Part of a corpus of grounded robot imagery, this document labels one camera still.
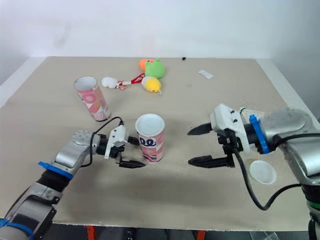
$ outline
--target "white lid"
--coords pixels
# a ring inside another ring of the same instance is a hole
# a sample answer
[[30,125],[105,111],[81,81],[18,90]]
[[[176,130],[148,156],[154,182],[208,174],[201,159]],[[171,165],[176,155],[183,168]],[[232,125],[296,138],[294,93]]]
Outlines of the white lid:
[[78,91],[86,91],[93,89],[97,84],[97,80],[92,76],[83,76],[75,80],[73,86]]
[[135,122],[136,131],[146,137],[153,137],[162,132],[165,121],[157,114],[148,113],[140,116]]
[[251,176],[261,184],[274,184],[277,181],[277,172],[270,163],[256,160],[250,165]]

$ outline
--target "yellow plush toy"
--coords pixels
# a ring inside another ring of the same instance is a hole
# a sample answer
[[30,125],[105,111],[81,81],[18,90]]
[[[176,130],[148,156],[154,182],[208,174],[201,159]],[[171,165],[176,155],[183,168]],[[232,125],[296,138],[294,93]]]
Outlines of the yellow plush toy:
[[161,82],[155,77],[145,76],[141,83],[147,91],[161,94]]

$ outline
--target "white wall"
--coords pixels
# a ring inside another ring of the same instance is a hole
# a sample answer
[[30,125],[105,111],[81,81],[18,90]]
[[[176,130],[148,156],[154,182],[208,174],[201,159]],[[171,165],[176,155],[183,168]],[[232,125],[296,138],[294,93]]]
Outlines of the white wall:
[[[5,0],[22,56],[272,58],[320,117],[318,0]],[[10,66],[19,65],[12,59]],[[1,73],[0,83],[5,80]]]

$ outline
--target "pink paper cup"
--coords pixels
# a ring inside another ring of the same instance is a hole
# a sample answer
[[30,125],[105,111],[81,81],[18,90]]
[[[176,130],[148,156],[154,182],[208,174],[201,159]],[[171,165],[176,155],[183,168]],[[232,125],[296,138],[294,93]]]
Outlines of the pink paper cup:
[[135,122],[143,158],[149,163],[159,162],[164,155],[165,121],[156,114],[140,116]]
[[73,87],[94,120],[103,122],[110,117],[111,112],[107,106],[104,95],[97,84],[97,80],[94,77],[80,77],[75,80]]

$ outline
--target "orange plush toy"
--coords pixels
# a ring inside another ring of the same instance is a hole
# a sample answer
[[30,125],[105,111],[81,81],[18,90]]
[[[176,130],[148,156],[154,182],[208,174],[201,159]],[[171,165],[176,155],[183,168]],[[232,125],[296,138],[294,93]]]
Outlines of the orange plush toy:
[[146,70],[146,64],[145,63],[153,63],[155,60],[153,59],[142,59],[139,63],[138,66],[141,68],[142,71]]

